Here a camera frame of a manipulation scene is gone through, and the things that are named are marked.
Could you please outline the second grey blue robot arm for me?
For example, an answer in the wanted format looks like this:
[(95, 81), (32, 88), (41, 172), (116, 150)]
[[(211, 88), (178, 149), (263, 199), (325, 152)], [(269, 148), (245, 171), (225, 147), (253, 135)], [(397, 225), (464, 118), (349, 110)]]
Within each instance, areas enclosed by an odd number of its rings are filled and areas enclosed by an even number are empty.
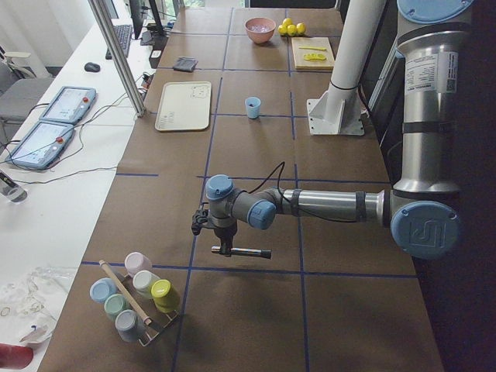
[(284, 190), (237, 188), (218, 174), (205, 186), (208, 206), (192, 218), (191, 230), (211, 229), (217, 254), (270, 257), (269, 250), (233, 245), (238, 222), (268, 229), (276, 215), (312, 216), (355, 223), (376, 220), (391, 230), (396, 244), (413, 257), (431, 260), (458, 245), (460, 192), (452, 181), (452, 109), (458, 56), (471, 25), (469, 1), (399, 1), (395, 52), (405, 61), (401, 178), (389, 191)]

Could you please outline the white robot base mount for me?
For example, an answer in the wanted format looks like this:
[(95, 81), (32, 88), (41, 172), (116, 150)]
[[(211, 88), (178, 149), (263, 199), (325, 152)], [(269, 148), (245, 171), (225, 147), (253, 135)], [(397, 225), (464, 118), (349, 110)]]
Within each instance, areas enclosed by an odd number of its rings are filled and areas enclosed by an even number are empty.
[(352, 0), (344, 22), (328, 89), (307, 101), (312, 135), (362, 136), (358, 87), (381, 20), (385, 0)]

